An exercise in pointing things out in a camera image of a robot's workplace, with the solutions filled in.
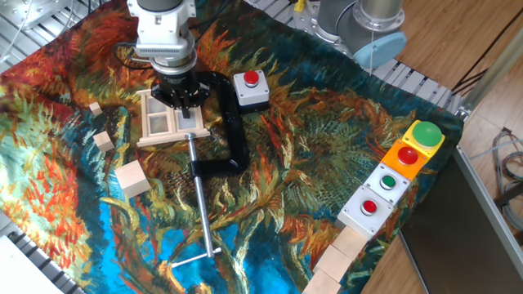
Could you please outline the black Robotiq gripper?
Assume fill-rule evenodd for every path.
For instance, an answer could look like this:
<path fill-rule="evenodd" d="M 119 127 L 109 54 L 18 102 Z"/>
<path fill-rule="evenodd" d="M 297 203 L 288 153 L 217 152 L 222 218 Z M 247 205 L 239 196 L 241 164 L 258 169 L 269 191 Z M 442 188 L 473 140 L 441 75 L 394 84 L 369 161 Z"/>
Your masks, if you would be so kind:
<path fill-rule="evenodd" d="M 179 74 L 157 72 L 157 76 L 159 84 L 152 87 L 151 95 L 166 106 L 179 109 L 184 118 L 190 118 L 190 109 L 210 96 L 210 86 L 198 81 L 194 69 Z"/>

